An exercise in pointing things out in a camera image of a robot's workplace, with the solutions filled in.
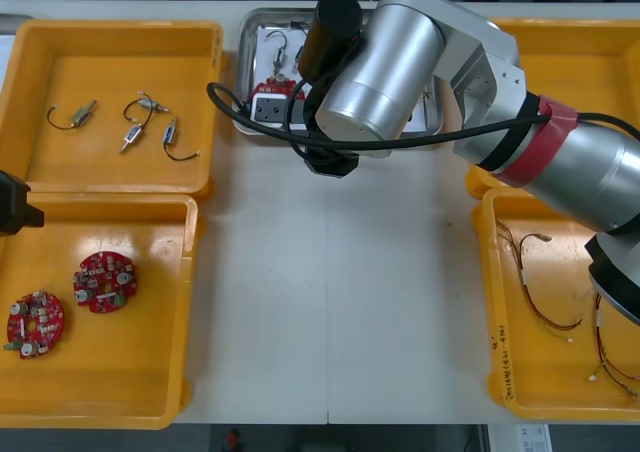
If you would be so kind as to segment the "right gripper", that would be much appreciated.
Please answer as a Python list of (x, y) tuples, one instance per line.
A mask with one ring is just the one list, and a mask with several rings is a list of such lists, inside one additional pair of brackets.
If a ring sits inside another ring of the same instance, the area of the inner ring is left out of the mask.
[(320, 89), (301, 79), (295, 86), (288, 101), (291, 112), (288, 114), (289, 132), (319, 132), (316, 112), (320, 106)]

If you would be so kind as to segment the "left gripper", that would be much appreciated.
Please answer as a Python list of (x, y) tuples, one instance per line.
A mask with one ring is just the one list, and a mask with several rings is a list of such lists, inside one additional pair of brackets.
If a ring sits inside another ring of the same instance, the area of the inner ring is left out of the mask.
[(1, 235), (17, 234), (22, 228), (44, 226), (44, 212), (27, 203), (30, 188), (21, 179), (1, 172)]

